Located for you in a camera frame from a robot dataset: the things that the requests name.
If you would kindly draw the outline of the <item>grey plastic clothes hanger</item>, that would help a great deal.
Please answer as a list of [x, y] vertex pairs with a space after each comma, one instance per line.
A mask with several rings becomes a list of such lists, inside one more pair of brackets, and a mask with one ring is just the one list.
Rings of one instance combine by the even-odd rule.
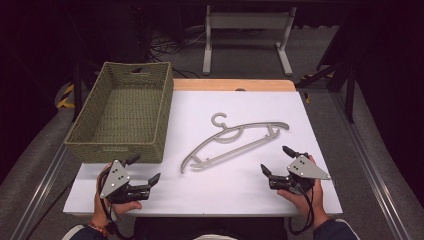
[[[287, 123], [276, 121], [252, 122], [228, 127], [225, 122], [218, 123], [216, 121], [218, 117], [226, 118], [227, 115], [223, 112], [218, 112], [211, 117], [211, 123], [215, 127], [221, 128], [221, 131], [201, 142], [184, 158], [184, 160], [180, 164], [181, 173], [185, 171], [187, 166], [190, 166], [195, 169], [204, 169], [208, 166], [211, 166], [217, 161], [227, 159], [231, 156], [248, 151], [264, 143], [272, 141], [280, 135], [282, 130], [288, 131], [290, 129], [290, 126]], [[230, 144], [238, 140], [243, 135], [245, 130], [258, 128], [264, 128], [267, 130], [267, 133], [259, 139], [248, 142], [232, 150], [219, 154], [215, 157], [208, 157], [205, 160], [202, 160], [198, 156], [198, 153], [210, 143], [216, 142], [219, 144]]]

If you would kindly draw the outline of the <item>yellow black floor tape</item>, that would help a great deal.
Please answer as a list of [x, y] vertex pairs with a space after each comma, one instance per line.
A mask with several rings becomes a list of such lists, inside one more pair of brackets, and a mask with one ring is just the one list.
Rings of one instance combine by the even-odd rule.
[[75, 107], [75, 104], [73, 101], [70, 100], [71, 93], [74, 90], [74, 84], [69, 83], [68, 86], [64, 89], [63, 94], [56, 104], [57, 108], [70, 108], [73, 109]]

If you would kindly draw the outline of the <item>black metal stand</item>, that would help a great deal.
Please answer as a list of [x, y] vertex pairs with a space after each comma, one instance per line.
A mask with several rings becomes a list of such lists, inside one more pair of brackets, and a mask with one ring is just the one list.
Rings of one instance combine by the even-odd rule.
[[317, 73], [307, 76], [299, 83], [295, 84], [297, 89], [305, 89], [312, 83], [323, 79], [328, 74], [333, 76], [326, 85], [326, 89], [331, 92], [339, 92], [346, 86], [345, 93], [345, 114], [350, 123], [353, 123], [353, 101], [355, 91], [355, 71], [354, 71], [354, 47], [356, 24], [353, 13], [349, 13], [342, 21], [339, 29], [331, 40], [323, 57], [316, 68]]

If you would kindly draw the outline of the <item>person's right hand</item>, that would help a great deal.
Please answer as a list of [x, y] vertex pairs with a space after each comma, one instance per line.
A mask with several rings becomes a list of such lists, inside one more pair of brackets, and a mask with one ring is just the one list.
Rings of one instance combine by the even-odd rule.
[[307, 192], [309, 201], [304, 196], [284, 189], [278, 190], [277, 194], [291, 202], [303, 217], [310, 220], [313, 229], [330, 219], [323, 207], [323, 189], [319, 179], [315, 180], [314, 187]]

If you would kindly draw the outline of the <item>grey metal stand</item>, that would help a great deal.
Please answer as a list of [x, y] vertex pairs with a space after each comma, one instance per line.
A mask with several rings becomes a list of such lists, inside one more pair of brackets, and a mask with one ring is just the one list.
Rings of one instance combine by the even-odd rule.
[[213, 29], [259, 29], [282, 30], [280, 42], [275, 44], [281, 66], [286, 76], [292, 76], [293, 70], [289, 63], [286, 46], [297, 8], [292, 7], [281, 13], [238, 13], [238, 12], [213, 12], [210, 5], [206, 8], [205, 16], [205, 48], [203, 59], [203, 74], [211, 73], [212, 63], [212, 30]]

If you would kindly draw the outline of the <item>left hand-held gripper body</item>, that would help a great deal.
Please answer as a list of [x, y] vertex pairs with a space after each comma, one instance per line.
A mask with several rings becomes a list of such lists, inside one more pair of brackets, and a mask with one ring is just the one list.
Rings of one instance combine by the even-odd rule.
[[101, 199], [107, 199], [111, 204], [124, 204], [149, 198], [151, 185], [131, 186], [125, 165], [125, 161], [114, 160], [108, 168], [107, 177], [100, 186]]

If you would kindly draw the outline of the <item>white table board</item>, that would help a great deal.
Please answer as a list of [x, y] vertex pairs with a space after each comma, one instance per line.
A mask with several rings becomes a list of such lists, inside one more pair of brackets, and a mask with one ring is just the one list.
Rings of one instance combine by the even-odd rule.
[[[204, 141], [228, 127], [285, 122], [289, 128], [266, 141], [268, 131], [248, 127], [230, 144]], [[128, 167], [131, 182], [160, 177], [137, 215], [143, 217], [292, 216], [295, 207], [270, 189], [261, 169], [284, 175], [291, 158], [284, 147], [307, 152], [326, 166], [297, 92], [176, 91], [160, 164]]]

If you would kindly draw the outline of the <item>person's left hand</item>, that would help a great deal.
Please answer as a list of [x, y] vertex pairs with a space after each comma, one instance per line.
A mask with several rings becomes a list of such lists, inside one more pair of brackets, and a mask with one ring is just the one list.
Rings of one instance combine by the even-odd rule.
[[[105, 201], [104, 204], [107, 208], [111, 207], [114, 213], [118, 216], [123, 215], [130, 210], [138, 210], [142, 208], [142, 204], [138, 201], [132, 201], [125, 204], [110, 204], [108, 201]], [[105, 229], [109, 224], [109, 220], [103, 210], [103, 202], [100, 199], [99, 190], [96, 190], [94, 195], [94, 213], [90, 220], [90, 224], [98, 230]]]

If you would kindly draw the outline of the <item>green woven basket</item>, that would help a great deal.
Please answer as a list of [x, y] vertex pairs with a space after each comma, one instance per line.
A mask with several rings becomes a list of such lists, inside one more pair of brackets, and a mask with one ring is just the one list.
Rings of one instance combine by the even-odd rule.
[[65, 145], [85, 163], [126, 159], [163, 161], [173, 97], [168, 62], [106, 62]]

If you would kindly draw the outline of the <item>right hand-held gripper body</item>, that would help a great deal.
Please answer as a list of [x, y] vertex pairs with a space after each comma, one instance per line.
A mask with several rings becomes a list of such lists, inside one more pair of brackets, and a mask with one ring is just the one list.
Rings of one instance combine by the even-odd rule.
[[308, 157], [300, 155], [287, 167], [287, 176], [277, 176], [268, 172], [269, 187], [284, 189], [293, 194], [303, 194], [312, 189], [315, 180], [331, 180], [331, 176], [319, 168]]

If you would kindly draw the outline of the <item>metal floor rail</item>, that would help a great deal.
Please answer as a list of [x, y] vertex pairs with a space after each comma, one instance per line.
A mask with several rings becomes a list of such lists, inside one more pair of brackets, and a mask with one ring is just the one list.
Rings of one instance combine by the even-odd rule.
[[39, 216], [42, 206], [44, 205], [63, 166], [67, 153], [67, 147], [62, 144], [53, 159], [50, 161], [49, 167], [45, 171], [35, 193], [32, 195], [31, 200], [15, 227], [10, 240], [28, 240], [36, 230], [37, 226], [41, 223], [42, 217], [48, 214], [48, 211], [45, 211], [41, 216]]
[[338, 93], [330, 93], [330, 98], [359, 155], [359, 162], [394, 238], [396, 240], [410, 240], [410, 235], [400, 218], [387, 185], [370, 158], [355, 124], [349, 121], [345, 113], [343, 98]]

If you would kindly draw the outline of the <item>wooden table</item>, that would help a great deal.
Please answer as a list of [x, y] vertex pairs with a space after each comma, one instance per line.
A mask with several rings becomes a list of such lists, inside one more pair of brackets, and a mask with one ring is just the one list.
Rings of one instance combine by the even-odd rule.
[[296, 88], [290, 80], [175, 78], [174, 90], [295, 92]]

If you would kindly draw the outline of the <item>person's lap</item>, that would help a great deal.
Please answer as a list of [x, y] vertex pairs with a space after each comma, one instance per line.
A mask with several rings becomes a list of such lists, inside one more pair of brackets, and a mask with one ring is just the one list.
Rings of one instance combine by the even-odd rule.
[[288, 240], [284, 218], [272, 217], [139, 217], [135, 240], [194, 240], [216, 234], [236, 240]]

